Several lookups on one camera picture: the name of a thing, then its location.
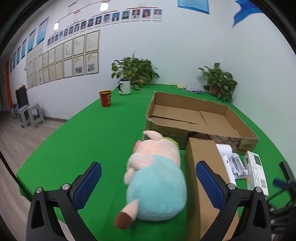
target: plush toy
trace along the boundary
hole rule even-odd
[[[124,175],[127,205],[115,218],[115,227],[122,230],[132,225],[136,217],[147,221],[171,219],[186,204],[178,144],[156,131],[143,134],[150,139],[136,143]]]

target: table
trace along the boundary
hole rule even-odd
[[[126,186],[123,183],[126,162],[135,142],[142,137],[146,110],[154,91],[221,103],[208,93],[188,93],[173,85],[149,85],[127,96],[120,96],[116,89],[112,91],[111,107],[101,107],[98,99],[73,116],[37,148],[20,168],[17,177],[30,193],[34,193],[40,186],[45,190],[54,190],[64,183],[72,183],[93,161],[97,161],[102,165],[102,178],[79,214],[98,240],[184,241],[186,208],[168,221],[148,222],[137,219],[125,231],[116,229],[113,224],[116,215],[126,205]],[[232,104],[224,104],[233,109],[259,137],[254,152],[260,155],[269,194],[274,194],[278,189],[272,186],[272,180],[275,177],[284,180],[279,167],[279,162],[284,158],[248,117]],[[184,171],[184,151],[181,150],[180,154]],[[245,189],[245,180],[237,181],[237,186]],[[274,204],[282,206],[287,202],[288,197],[284,196],[276,199]],[[56,209],[56,213],[64,221],[59,209]]]

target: blue plush body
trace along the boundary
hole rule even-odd
[[[181,169],[171,159],[153,155],[155,161],[136,173],[127,189],[127,203],[138,199],[137,218],[163,221],[184,209],[186,182]]]

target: plastic stool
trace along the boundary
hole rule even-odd
[[[38,113],[37,116],[35,116],[35,118],[33,116],[33,110],[37,110],[37,113]],[[38,103],[30,105],[28,107],[28,111],[29,111],[29,116],[30,116],[30,120],[31,120],[31,126],[33,129],[36,128],[36,124],[39,123],[40,121],[42,121],[43,124],[45,123],[42,110],[41,110]]]
[[[20,114],[20,123],[22,127],[28,128],[30,123],[30,118],[26,119],[25,112],[28,110],[28,105],[24,105],[22,108],[19,109]]]

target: metal screw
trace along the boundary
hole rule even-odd
[[[256,190],[257,192],[262,192],[261,187],[256,187],[255,190]]]
[[[40,193],[40,192],[42,192],[42,188],[37,188],[36,193]]]
[[[69,187],[70,187],[70,185],[69,185],[69,184],[64,184],[64,185],[62,186],[62,189],[63,189],[63,190],[68,190],[68,189],[69,189]]]
[[[233,189],[235,189],[235,185],[232,184],[232,183],[229,183],[229,184],[228,184],[228,188],[229,188],[230,190],[233,190]]]

